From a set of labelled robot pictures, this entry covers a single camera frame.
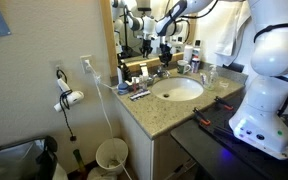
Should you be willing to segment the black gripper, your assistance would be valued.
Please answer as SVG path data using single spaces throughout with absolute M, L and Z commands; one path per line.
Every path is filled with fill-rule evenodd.
M 169 61 L 172 59 L 171 47 L 168 44 L 161 44 L 160 50 L 161 53 L 159 55 L 159 59 L 162 62 L 162 66 L 168 67 L 170 64 Z

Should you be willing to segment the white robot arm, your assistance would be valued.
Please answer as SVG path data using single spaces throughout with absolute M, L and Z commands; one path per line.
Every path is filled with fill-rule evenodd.
M 288 127 L 278 109 L 288 97 L 288 0 L 246 1 L 256 35 L 251 57 L 257 73 L 229 120 L 236 138 L 279 160 L 288 158 Z

